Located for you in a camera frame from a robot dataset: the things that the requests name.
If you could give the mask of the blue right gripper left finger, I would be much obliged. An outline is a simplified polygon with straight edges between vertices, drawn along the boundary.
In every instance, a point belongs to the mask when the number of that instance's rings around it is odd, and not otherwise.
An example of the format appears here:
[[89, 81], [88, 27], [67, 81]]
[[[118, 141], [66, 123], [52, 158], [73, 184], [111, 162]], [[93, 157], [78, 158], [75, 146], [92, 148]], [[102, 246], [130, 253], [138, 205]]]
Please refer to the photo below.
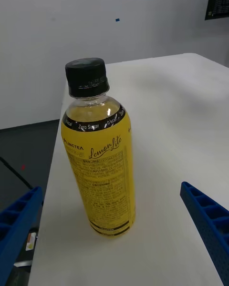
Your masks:
[[6, 284], [39, 208], [42, 189], [35, 187], [0, 213], [0, 284]]

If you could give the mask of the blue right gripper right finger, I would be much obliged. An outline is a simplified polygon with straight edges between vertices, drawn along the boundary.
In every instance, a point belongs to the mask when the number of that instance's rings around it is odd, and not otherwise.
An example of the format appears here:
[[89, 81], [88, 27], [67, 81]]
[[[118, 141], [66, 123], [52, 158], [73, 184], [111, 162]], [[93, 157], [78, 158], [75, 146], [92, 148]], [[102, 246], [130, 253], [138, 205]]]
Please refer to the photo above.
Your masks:
[[223, 283], [229, 285], [229, 211], [189, 184], [181, 183], [183, 200]]

